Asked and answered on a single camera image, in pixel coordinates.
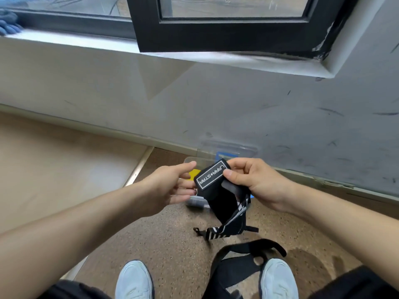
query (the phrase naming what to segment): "black window frame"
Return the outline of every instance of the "black window frame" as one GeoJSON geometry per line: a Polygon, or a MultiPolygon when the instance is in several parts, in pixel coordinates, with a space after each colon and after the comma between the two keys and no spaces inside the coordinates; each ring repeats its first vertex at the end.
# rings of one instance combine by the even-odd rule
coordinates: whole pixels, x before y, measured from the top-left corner
{"type": "Polygon", "coordinates": [[[18,15],[18,23],[24,28],[136,39],[132,20],[128,17],[38,11],[12,6],[7,9],[18,15]]]}
{"type": "Polygon", "coordinates": [[[163,18],[160,0],[127,3],[140,52],[257,51],[324,57],[357,1],[308,0],[302,17],[266,19],[163,18]]]}

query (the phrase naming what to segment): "light blue sneaker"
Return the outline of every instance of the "light blue sneaker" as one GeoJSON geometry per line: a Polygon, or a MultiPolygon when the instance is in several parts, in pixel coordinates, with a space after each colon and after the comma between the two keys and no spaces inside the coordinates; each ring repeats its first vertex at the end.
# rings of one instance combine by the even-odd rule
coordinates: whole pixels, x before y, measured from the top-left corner
{"type": "Polygon", "coordinates": [[[119,273],[115,299],[154,299],[154,286],[147,267],[139,260],[128,262],[119,273]]]}
{"type": "Polygon", "coordinates": [[[298,287],[288,264],[277,258],[267,261],[260,281],[262,299],[298,299],[298,287]]]}

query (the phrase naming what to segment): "scuffed wall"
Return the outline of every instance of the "scuffed wall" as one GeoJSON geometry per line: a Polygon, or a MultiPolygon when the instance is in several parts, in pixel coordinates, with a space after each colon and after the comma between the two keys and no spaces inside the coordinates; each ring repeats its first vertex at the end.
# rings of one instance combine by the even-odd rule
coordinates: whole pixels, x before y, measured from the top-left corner
{"type": "Polygon", "coordinates": [[[336,78],[2,39],[0,103],[192,147],[231,141],[273,166],[399,194],[399,0],[336,78]]]}

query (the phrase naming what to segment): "right hand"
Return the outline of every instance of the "right hand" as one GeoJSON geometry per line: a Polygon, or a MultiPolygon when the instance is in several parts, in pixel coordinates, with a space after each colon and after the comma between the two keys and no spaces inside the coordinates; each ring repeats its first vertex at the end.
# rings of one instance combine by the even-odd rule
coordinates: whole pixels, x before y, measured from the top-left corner
{"type": "Polygon", "coordinates": [[[236,185],[247,186],[262,204],[281,212],[292,213],[296,183],[282,176],[263,160],[233,158],[227,161],[231,170],[223,175],[236,185]]]}

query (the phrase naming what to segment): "left hand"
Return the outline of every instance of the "left hand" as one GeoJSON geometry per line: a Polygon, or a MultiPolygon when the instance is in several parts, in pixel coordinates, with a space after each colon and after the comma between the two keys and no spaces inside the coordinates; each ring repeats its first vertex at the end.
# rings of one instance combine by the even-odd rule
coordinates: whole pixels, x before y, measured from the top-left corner
{"type": "Polygon", "coordinates": [[[144,187],[145,197],[137,201],[142,217],[152,216],[167,205],[186,201],[196,194],[195,183],[190,181],[190,172],[196,162],[182,163],[176,166],[163,166],[138,182],[144,187]]]}

